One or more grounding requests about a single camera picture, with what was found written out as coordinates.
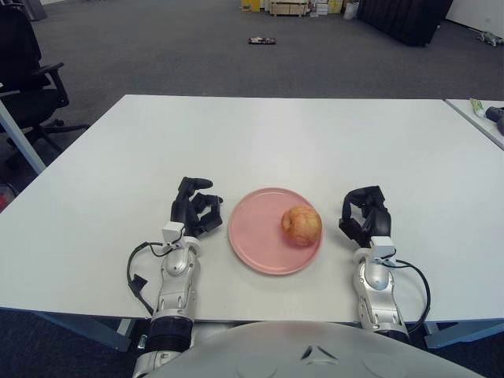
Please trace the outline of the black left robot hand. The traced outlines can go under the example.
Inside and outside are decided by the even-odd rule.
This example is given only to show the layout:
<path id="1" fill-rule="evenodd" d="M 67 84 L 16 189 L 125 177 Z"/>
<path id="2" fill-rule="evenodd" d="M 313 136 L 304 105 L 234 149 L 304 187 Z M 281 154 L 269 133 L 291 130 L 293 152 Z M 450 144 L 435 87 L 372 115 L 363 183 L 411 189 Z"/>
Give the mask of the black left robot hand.
<path id="1" fill-rule="evenodd" d="M 170 221 L 182 223 L 184 234 L 198 238 L 222 225 L 221 204 L 223 198 L 204 195 L 202 189 L 209 189 L 213 182 L 203 178 L 185 176 L 178 187 L 178 194 L 172 203 Z"/>

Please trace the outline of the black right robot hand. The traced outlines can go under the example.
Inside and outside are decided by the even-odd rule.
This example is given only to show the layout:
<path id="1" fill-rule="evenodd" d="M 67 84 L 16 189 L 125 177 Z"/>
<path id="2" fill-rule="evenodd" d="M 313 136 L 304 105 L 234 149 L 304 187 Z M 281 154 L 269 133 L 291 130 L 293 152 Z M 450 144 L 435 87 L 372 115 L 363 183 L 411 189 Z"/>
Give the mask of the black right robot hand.
<path id="1" fill-rule="evenodd" d="M 391 236 L 391 215 L 384 205 L 385 197 L 379 186 L 362 187 L 348 192 L 343 200 L 340 230 L 360 247 L 370 248 L 373 236 Z M 364 222 L 352 217 L 351 206 L 360 209 Z"/>

